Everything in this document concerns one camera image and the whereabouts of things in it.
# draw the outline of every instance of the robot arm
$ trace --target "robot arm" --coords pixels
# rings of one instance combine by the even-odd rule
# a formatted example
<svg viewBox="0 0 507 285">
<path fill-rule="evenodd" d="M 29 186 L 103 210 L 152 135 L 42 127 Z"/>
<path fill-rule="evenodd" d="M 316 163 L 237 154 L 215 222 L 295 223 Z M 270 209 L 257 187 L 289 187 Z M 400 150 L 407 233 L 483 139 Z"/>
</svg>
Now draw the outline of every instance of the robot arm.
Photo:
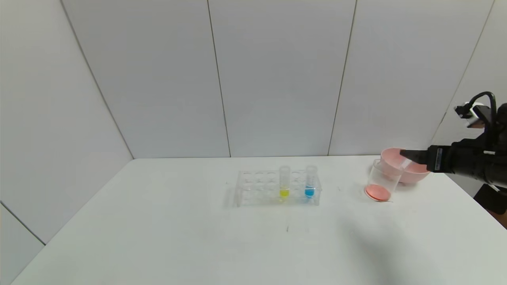
<svg viewBox="0 0 507 285">
<path fill-rule="evenodd" d="M 484 95 L 490 98 L 491 108 L 474 104 Z M 426 164 L 431 172 L 453 173 L 507 187 L 507 103 L 497 111 L 493 93 L 482 92 L 455 111 L 467 120 L 468 127 L 484 127 L 484 132 L 475 139 L 463 139 L 450 146 L 432 145 L 425 151 L 401 150 L 400 154 Z"/>
</svg>

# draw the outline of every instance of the wall seam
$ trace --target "wall seam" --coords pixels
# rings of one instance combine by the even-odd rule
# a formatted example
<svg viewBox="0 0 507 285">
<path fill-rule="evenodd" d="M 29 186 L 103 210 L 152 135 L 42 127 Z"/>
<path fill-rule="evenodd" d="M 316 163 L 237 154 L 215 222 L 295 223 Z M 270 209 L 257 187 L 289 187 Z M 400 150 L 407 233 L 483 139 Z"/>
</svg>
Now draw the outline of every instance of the wall seam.
<svg viewBox="0 0 507 285">
<path fill-rule="evenodd" d="M 9 207 L 7 207 L 3 201 L 0 201 L 0 204 L 7 210 L 7 212 L 9 212 L 27 231 L 29 231 L 38 241 L 40 241 L 44 246 L 46 245 L 45 242 L 43 242 L 41 240 L 41 238 L 39 238 L 39 236 L 37 236 L 34 232 L 32 232 L 32 230 L 30 230 L 30 228 L 23 222 L 21 221 L 18 216 L 16 216 L 12 211 L 11 209 L 9 209 Z"/>
<path fill-rule="evenodd" d="M 476 44 L 474 46 L 474 50 L 472 50 L 472 54 L 470 55 L 470 58 L 468 59 L 468 62 L 465 66 L 465 70 L 463 71 L 463 74 L 461 75 L 461 78 L 459 79 L 458 86 L 456 86 L 456 90 L 454 90 L 454 94 L 452 94 L 451 100 L 449 101 L 449 104 L 447 104 L 447 108 L 445 109 L 444 115 L 442 116 L 442 119 L 440 120 L 440 123 L 439 123 L 437 129 L 435 130 L 435 133 L 433 133 L 433 136 L 431 137 L 431 141 L 429 142 L 430 145 L 433 143 L 433 140 L 435 139 L 435 136 L 437 135 L 437 132 L 439 131 L 439 128 L 444 121 L 445 115 L 447 114 L 447 110 L 451 106 L 451 103 L 454 100 L 456 93 L 458 92 L 459 86 L 461 85 L 461 81 L 465 77 L 466 70 L 468 69 L 468 65 L 472 61 L 472 57 L 474 56 L 477 45 L 479 44 L 479 41 L 481 40 L 482 33 L 484 32 L 484 28 L 486 28 L 486 24 L 488 23 L 489 15 L 491 15 L 491 11 L 493 10 L 493 6 L 495 5 L 495 1 L 496 0 L 493 0 L 493 3 L 491 3 L 491 7 L 489 8 L 488 16 L 486 17 L 486 21 L 484 21 L 484 25 L 482 26 L 482 30 L 481 30 L 481 33 L 479 34 L 479 37 L 477 38 Z"/>
<path fill-rule="evenodd" d="M 215 46 L 215 35 L 213 33 L 213 24 L 211 22 L 211 9 L 209 8 L 209 0 L 206 0 L 208 4 L 208 15 L 209 15 L 209 27 L 211 28 L 211 39 L 213 40 L 213 52 L 215 53 L 215 63 L 216 63 L 216 75 L 219 80 L 219 88 L 220 88 L 220 99 L 222 99 L 222 110 L 224 111 L 224 124 L 225 124 L 225 135 L 227 137 L 227 147 L 229 148 L 229 157 L 232 157 L 231 154 L 231 143 L 229 141 L 229 132 L 227 130 L 227 120 L 225 117 L 225 106 L 224 106 L 224 96 L 222 95 L 222 82 L 220 80 L 220 71 L 219 71 L 219 60 L 216 56 L 216 46 Z"/>
<path fill-rule="evenodd" d="M 357 0 L 355 1 L 355 4 L 354 4 L 354 13 L 352 14 L 352 23 L 350 24 L 349 41 L 347 43 L 347 52 L 345 53 L 345 61 L 343 62 L 342 80 L 340 81 L 340 90 L 338 90 L 338 100 L 336 101 L 335 118 L 333 120 L 333 127 L 331 128 L 331 137 L 329 138 L 328 156 L 329 156 L 329 152 L 331 151 L 331 142 L 333 141 L 333 133 L 335 131 L 336 115 L 338 114 L 338 104 L 340 103 L 340 97 L 342 95 L 343 78 L 345 77 L 345 67 L 347 65 L 348 52 L 349 52 L 349 48 L 350 48 L 350 40 L 352 38 L 352 28 L 354 27 L 356 8 L 357 8 Z"/>
<path fill-rule="evenodd" d="M 107 104 L 107 101 L 104 98 L 104 94 L 102 93 L 102 90 L 100 89 L 100 86 L 97 82 L 97 79 L 95 78 L 95 74 L 93 74 L 92 68 L 90 67 L 90 63 L 88 62 L 88 59 L 85 56 L 85 52 L 83 51 L 83 47 L 81 46 L 81 43 L 79 42 L 78 35 L 76 34 L 76 30 L 74 29 L 74 26 L 72 25 L 72 22 L 70 21 L 70 17 L 67 13 L 67 9 L 65 8 L 65 5 L 63 4 L 63 0 L 60 0 L 60 4 L 62 5 L 63 12 L 65 13 L 65 16 L 67 18 L 67 22 L 70 25 L 70 28 L 72 29 L 72 33 L 74 34 L 74 39 L 76 39 L 76 42 L 78 43 L 79 50 L 81 51 L 81 55 L 85 59 L 86 66 L 88 67 L 88 70 L 90 71 L 90 74 L 92 75 L 93 82 L 95 82 L 95 86 L 97 86 L 98 92 L 100 93 L 100 97 L 102 97 L 102 101 L 107 108 L 107 111 L 109 112 L 109 115 L 113 119 L 113 122 L 115 123 L 116 129 L 120 133 L 120 136 L 122 137 L 123 143 L 127 147 L 128 152 L 130 153 L 130 156 L 132 159 L 134 159 L 134 155 L 132 154 L 132 151 L 130 150 L 130 147 L 127 144 L 127 141 L 125 140 L 125 136 L 123 135 L 122 131 L 120 130 L 120 127 L 118 126 L 118 123 L 116 122 L 115 117 L 113 116 L 113 113 L 111 112 L 111 109 L 109 108 L 109 105 Z"/>
</svg>

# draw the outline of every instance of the pink liquid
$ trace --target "pink liquid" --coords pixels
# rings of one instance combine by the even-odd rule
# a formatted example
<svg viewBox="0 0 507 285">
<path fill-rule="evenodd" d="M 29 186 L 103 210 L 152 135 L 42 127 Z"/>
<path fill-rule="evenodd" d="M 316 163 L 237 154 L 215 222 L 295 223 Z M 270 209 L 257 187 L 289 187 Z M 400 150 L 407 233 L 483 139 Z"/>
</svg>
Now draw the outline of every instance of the pink liquid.
<svg viewBox="0 0 507 285">
<path fill-rule="evenodd" d="M 377 201 L 387 201 L 391 198 L 391 193 L 384 187 L 377 184 L 370 184 L 365 187 L 366 194 Z"/>
</svg>

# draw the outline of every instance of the black cable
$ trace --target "black cable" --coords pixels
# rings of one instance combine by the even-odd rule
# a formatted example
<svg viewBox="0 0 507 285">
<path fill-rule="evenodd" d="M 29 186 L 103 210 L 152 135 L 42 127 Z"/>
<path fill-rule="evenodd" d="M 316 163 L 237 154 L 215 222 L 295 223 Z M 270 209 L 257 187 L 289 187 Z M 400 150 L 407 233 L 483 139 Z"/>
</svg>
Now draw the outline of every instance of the black cable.
<svg viewBox="0 0 507 285">
<path fill-rule="evenodd" d="M 480 97 L 487 95 L 489 97 L 489 104 L 491 107 L 491 128 L 494 130 L 496 128 L 496 99 L 495 94 L 489 91 L 481 92 L 477 95 L 475 95 L 470 102 L 467 104 L 468 109 L 472 109 L 472 106 L 474 105 L 475 101 L 479 99 Z"/>
</svg>

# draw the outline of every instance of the blue liquid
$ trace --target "blue liquid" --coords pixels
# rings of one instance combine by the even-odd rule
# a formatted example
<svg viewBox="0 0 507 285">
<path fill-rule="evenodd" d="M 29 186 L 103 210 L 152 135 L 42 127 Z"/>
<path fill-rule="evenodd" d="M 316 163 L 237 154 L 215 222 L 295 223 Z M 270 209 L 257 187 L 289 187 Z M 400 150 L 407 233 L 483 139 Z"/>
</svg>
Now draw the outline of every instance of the blue liquid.
<svg viewBox="0 0 507 285">
<path fill-rule="evenodd" d="M 311 187 L 311 186 L 307 185 L 305 187 L 306 197 L 311 198 L 311 197 L 313 197 L 313 194 L 315 194 L 315 187 Z"/>
</svg>

